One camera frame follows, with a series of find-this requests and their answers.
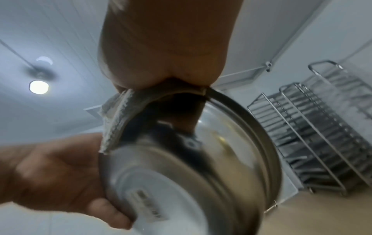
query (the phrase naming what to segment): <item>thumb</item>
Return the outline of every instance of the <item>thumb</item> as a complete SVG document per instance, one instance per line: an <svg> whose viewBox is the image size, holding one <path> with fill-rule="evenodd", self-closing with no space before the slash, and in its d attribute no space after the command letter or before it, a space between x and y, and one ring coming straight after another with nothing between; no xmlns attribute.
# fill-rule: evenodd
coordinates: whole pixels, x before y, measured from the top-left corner
<svg viewBox="0 0 372 235"><path fill-rule="evenodd" d="M107 199L97 198L91 201L86 214L103 220L112 228L131 229L130 219L118 211Z"/></svg>

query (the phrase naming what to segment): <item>metal bowl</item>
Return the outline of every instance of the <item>metal bowl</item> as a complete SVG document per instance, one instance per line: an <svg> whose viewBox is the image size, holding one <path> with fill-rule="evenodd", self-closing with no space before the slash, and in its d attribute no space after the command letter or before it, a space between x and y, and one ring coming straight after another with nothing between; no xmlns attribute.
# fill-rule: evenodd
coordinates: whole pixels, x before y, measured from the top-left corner
<svg viewBox="0 0 372 235"><path fill-rule="evenodd" d="M107 198L143 234L255 234L281 184L263 128L213 89L149 104L99 161Z"/></svg>

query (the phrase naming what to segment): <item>white ceiling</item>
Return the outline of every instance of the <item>white ceiling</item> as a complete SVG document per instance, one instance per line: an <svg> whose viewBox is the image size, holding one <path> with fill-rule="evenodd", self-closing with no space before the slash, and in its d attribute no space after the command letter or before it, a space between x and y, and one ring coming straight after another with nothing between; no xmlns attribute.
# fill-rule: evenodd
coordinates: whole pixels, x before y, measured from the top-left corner
<svg viewBox="0 0 372 235"><path fill-rule="evenodd" d="M218 84L275 58L323 0L246 0ZM96 60L107 0L1 0L0 39L49 74L50 91L29 92L33 70L0 45L0 144L48 139L100 125L83 109L115 93ZM40 56L53 65L38 62Z"/></svg>

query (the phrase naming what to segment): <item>gray cloth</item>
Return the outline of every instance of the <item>gray cloth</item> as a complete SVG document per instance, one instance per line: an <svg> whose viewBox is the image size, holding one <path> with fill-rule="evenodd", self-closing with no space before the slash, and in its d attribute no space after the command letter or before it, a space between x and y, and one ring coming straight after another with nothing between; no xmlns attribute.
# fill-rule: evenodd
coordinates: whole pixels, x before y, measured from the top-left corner
<svg viewBox="0 0 372 235"><path fill-rule="evenodd" d="M108 154L119 141L127 123L149 103L178 93L205 95L206 88L190 85L178 79L168 79L140 91L126 90L111 97L101 108L103 139L100 153Z"/></svg>

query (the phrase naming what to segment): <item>barcode sticker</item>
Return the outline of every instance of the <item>barcode sticker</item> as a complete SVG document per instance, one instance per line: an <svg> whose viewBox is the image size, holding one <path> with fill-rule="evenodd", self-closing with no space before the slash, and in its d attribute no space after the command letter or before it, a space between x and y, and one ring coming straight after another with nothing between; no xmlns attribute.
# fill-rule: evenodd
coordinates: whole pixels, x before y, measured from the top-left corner
<svg viewBox="0 0 372 235"><path fill-rule="evenodd" d="M150 195L143 189L135 189L129 192L129 198L138 212L145 216L148 222L164 221L166 218L160 212Z"/></svg>

